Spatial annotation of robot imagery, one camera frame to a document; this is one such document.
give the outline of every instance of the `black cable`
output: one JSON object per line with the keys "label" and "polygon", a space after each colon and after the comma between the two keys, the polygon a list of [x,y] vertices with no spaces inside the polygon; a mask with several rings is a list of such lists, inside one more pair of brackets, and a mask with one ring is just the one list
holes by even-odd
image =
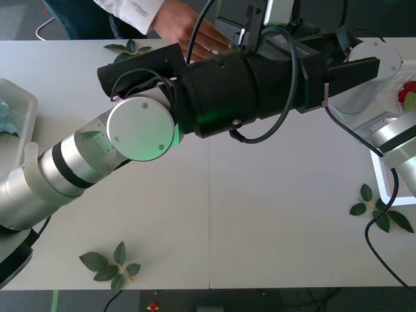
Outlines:
{"label": "black cable", "polygon": [[131,70],[128,71],[127,73],[124,73],[123,75],[120,76],[120,78],[117,79],[116,83],[114,84],[112,90],[111,90],[111,95],[110,95],[110,99],[111,101],[114,99],[115,93],[116,93],[116,87],[117,85],[120,83],[120,81],[127,75],[130,75],[132,73],[136,73],[136,72],[148,72],[148,73],[152,73],[154,76],[158,77],[163,83],[164,85],[166,85],[166,88],[168,89],[169,92],[169,101],[172,107],[174,107],[174,101],[175,101],[175,95],[174,95],[174,91],[172,91],[172,89],[175,90],[174,85],[172,84],[172,82],[163,77],[161,74],[159,74],[158,72],[154,71],[154,70],[149,70],[147,68],[138,68],[136,70]]}
{"label": "black cable", "polygon": [[321,303],[317,309],[315,310],[315,312],[319,312],[324,306],[326,306],[326,304],[328,303],[328,301],[330,301],[333,297],[335,297],[339,292],[341,291],[341,288],[337,288],[336,290],[334,290],[329,296],[328,299],[323,301],[323,303]]}
{"label": "black cable", "polygon": [[[328,116],[342,129],[344,129],[348,134],[352,135],[355,139],[359,140],[364,146],[366,146],[367,148],[369,148],[373,153],[375,153],[377,156],[379,156],[380,158],[382,158],[384,155],[382,152],[378,151],[374,146],[372,146],[371,144],[369,144],[366,140],[364,140],[363,138],[361,138],[359,135],[357,135],[355,132],[353,132],[353,130],[349,129],[346,125],[344,125],[343,123],[341,123],[331,112],[331,110],[329,108],[325,108],[326,113],[328,114]],[[388,212],[388,210],[391,208],[391,206],[393,205],[393,203],[396,200],[397,194],[398,194],[398,186],[399,186],[399,182],[398,182],[398,176],[397,176],[397,171],[395,169],[391,169],[391,173],[393,174],[393,179],[394,179],[394,188],[393,188],[393,193],[391,195],[391,199],[389,201],[389,203],[387,204],[386,208],[383,210],[383,213],[380,214],[377,218],[372,219],[368,224],[367,227],[365,228],[365,241],[367,242],[367,244],[369,245],[371,251],[373,252],[373,254],[376,256],[376,258],[379,260],[379,262],[381,262],[381,264],[385,267],[385,269],[387,271],[389,271],[389,273],[400,283],[402,284],[403,287],[405,287],[407,290],[411,291],[413,294],[416,294],[416,292],[411,289],[409,287],[408,284],[406,284],[402,279],[400,279],[396,273],[393,272],[393,270],[391,270],[391,268],[387,265],[387,263],[380,257],[380,255],[377,253],[377,251],[374,249],[374,247],[371,244],[371,241],[369,239],[369,231],[371,226],[377,222],[377,220],[379,220],[380,218],[382,218],[383,216],[385,216],[385,214]]]}
{"label": "black cable", "polygon": [[383,38],[383,37],[381,37],[381,36],[380,36],[377,32],[375,32],[375,31],[370,31],[369,29],[365,29],[365,28],[357,28],[357,29],[354,29],[353,31],[350,31],[350,33],[354,33],[354,32],[356,32],[356,31],[365,31],[366,33],[372,34],[373,36],[375,36],[375,37],[379,38],[382,42],[384,42],[384,43],[385,43],[384,38]]}
{"label": "black cable", "polygon": [[45,231],[47,225],[49,224],[49,222],[51,221],[52,216],[50,216],[49,218],[47,218],[45,220],[45,223],[42,225],[42,228],[39,230],[38,235],[42,235],[42,233]]}
{"label": "black cable", "polygon": [[198,20],[196,21],[194,30],[192,32],[192,36],[190,37],[189,48],[188,48],[187,64],[190,64],[190,60],[192,58],[192,50],[194,49],[196,36],[198,35],[198,31],[200,31],[200,27],[201,27],[201,24],[203,22],[203,19],[205,18],[205,16],[207,15],[209,9],[212,7],[212,5],[214,4],[215,1],[216,0],[208,0],[207,1],[207,3],[205,4],[204,8],[201,11],[200,16],[198,17]]}
{"label": "black cable", "polygon": [[289,97],[287,98],[287,102],[283,112],[281,113],[279,119],[274,124],[274,126],[264,135],[260,136],[259,138],[246,138],[242,134],[240,134],[237,130],[230,131],[230,135],[232,138],[246,144],[257,144],[263,142],[270,138],[276,131],[281,127],[283,122],[285,121],[289,111],[293,108],[294,98],[296,97],[296,91],[298,90],[298,78],[299,78],[299,58],[298,58],[298,50],[296,48],[296,44],[292,38],[292,36],[283,28],[276,28],[276,31],[280,33],[284,39],[286,39],[289,47],[291,49],[292,55],[292,82],[291,82],[291,91],[289,92]]}
{"label": "black cable", "polygon": [[338,290],[337,292],[335,292],[335,291],[330,292],[330,289],[328,289],[328,292],[329,293],[324,298],[317,299],[315,301],[305,302],[305,303],[302,303],[302,304],[286,304],[286,303],[284,303],[282,301],[282,304],[285,307],[288,307],[288,308],[295,308],[295,307],[307,307],[307,306],[311,306],[313,304],[319,304],[319,303],[322,303],[322,302],[328,302],[329,300],[331,300],[333,297],[335,297],[339,293],[339,291],[341,290],[341,288],[338,288],[337,290]]}
{"label": "black cable", "polygon": [[313,296],[313,293],[312,293],[311,289],[307,288],[307,289],[306,289],[306,291],[307,291],[307,294],[309,295],[309,297],[310,297],[310,298],[311,298],[311,300],[312,300],[312,304],[315,304],[315,305],[316,305],[316,307],[318,307],[319,303],[318,303],[318,302],[317,302],[317,300],[315,299],[315,296]]}
{"label": "black cable", "polygon": [[341,18],[341,22],[339,24],[340,27],[344,26],[345,19],[346,19],[346,13],[348,12],[348,0],[344,0],[344,7],[343,7],[343,16]]}
{"label": "black cable", "polygon": [[109,308],[109,306],[111,305],[111,302],[113,302],[121,293],[122,293],[123,291],[119,291],[119,292],[117,292],[115,295],[114,295],[114,297],[112,297],[111,299],[110,299],[110,301],[107,303],[107,305],[105,306],[105,308],[104,308],[104,312],[106,312],[107,311],[107,309]]}

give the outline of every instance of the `green leaf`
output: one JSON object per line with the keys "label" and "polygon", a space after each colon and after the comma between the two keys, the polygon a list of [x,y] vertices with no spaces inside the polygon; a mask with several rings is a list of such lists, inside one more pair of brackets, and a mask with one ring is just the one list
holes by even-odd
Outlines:
{"label": "green leaf", "polygon": [[397,211],[388,211],[387,214],[402,229],[405,229],[407,232],[414,233],[409,220],[403,214],[398,213]]}
{"label": "green leaf", "polygon": [[118,267],[116,265],[107,265],[98,271],[94,277],[94,281],[109,281],[118,274]]}
{"label": "green leaf", "polygon": [[121,44],[109,44],[104,47],[105,49],[117,49],[117,50],[125,50],[125,46]]}
{"label": "green leaf", "polygon": [[382,201],[381,198],[378,199],[378,201],[376,202],[376,208],[378,210],[384,210],[387,207],[387,205]]}
{"label": "green leaf", "polygon": [[366,202],[371,202],[371,200],[372,200],[372,190],[371,190],[371,188],[367,184],[364,184],[361,187],[360,193],[361,193],[361,197]]}
{"label": "green leaf", "polygon": [[97,252],[88,252],[79,257],[84,265],[92,272],[97,272],[108,265],[109,261]]}
{"label": "green leaf", "polygon": [[358,203],[357,205],[352,206],[350,215],[361,216],[365,211],[367,211],[367,206],[363,203]]}
{"label": "green leaf", "polygon": [[415,112],[416,111],[416,93],[409,92],[406,96],[406,99],[403,103],[403,108],[407,112]]}
{"label": "green leaf", "polygon": [[[377,218],[378,216],[380,216],[381,214],[383,214],[383,211],[373,211],[372,215],[375,218]],[[385,214],[383,215],[380,219],[378,219],[376,221],[377,226],[382,229],[383,231],[385,231],[386,233],[390,232],[390,220],[389,217]]]}
{"label": "green leaf", "polygon": [[141,47],[137,52],[144,54],[151,50],[151,47]]}
{"label": "green leaf", "polygon": [[130,265],[125,268],[125,270],[129,273],[130,276],[136,276],[138,274],[138,271],[140,271],[141,265],[138,265],[137,263],[131,263]]}
{"label": "green leaf", "polygon": [[116,59],[114,60],[114,63],[119,63],[119,62],[122,62],[123,60],[127,60],[130,58],[131,58],[131,54],[124,52],[116,57]]}
{"label": "green leaf", "polygon": [[128,52],[133,53],[134,51],[136,51],[136,42],[130,39],[129,41],[127,41],[127,44],[125,45],[125,49]]}
{"label": "green leaf", "polygon": [[115,278],[111,281],[111,289],[118,293],[123,285],[124,285],[125,278],[121,274],[117,274]]}
{"label": "green leaf", "polygon": [[123,265],[125,261],[125,246],[124,242],[119,243],[116,250],[114,251],[114,261],[119,265]]}

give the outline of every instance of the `silver robot arm segment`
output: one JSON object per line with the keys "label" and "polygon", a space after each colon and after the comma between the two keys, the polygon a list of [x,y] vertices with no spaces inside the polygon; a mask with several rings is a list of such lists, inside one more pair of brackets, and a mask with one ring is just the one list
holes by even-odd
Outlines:
{"label": "silver robot arm segment", "polygon": [[0,178],[0,226],[30,229],[127,160],[151,161],[172,146],[175,123],[159,88],[121,101],[53,148],[25,149],[25,163]]}

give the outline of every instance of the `black cylinder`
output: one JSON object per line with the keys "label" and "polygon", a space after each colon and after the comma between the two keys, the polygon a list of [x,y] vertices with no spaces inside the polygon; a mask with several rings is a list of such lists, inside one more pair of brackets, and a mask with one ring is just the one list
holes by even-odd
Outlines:
{"label": "black cylinder", "polygon": [[188,67],[195,92],[189,109],[195,115],[194,132],[202,138],[230,131],[256,119],[257,85],[241,52],[217,55]]}

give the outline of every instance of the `metal bracket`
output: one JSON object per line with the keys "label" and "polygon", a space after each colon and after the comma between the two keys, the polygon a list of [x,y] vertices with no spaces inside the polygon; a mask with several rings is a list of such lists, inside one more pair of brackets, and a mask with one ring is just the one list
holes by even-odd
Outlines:
{"label": "metal bracket", "polygon": [[330,98],[330,84],[326,83],[324,85],[324,101],[322,102],[322,107],[324,109],[328,107],[329,98]]}

